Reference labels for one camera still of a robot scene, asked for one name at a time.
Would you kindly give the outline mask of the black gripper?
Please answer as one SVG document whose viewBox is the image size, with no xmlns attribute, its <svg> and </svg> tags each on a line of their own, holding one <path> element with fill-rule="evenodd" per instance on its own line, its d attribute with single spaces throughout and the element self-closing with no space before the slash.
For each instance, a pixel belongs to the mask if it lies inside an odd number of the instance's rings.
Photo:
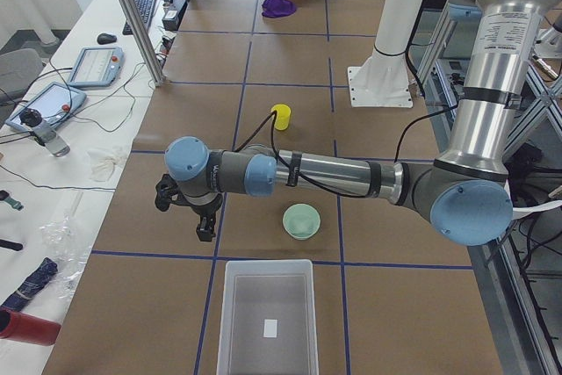
<svg viewBox="0 0 562 375">
<path fill-rule="evenodd" d="M 196 228 L 197 236 L 201 242 L 213 240 L 216 236 L 216 212 L 221 208 L 223 195 L 221 193 L 207 193 L 201 197 L 187 197 L 191 209 L 199 215 Z"/>
</svg>

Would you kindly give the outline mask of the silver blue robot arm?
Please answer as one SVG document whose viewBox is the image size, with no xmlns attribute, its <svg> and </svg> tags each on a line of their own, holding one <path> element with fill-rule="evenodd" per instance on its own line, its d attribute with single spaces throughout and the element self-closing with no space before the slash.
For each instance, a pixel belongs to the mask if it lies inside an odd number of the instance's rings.
<svg viewBox="0 0 562 375">
<path fill-rule="evenodd" d="M 188 206 L 198 238 L 214 236 L 225 193 L 267 197 L 275 184 L 313 187 L 347 198 L 383 198 L 417 212 L 448 239 L 467 246 L 501 236 L 513 218 L 503 154 L 521 101 L 544 15 L 560 0 L 450 0 L 479 10 L 463 93 L 448 147 L 431 164 L 377 162 L 276 150 L 244 143 L 211 150 L 194 137 L 173 141 L 156 207 Z"/>
</svg>

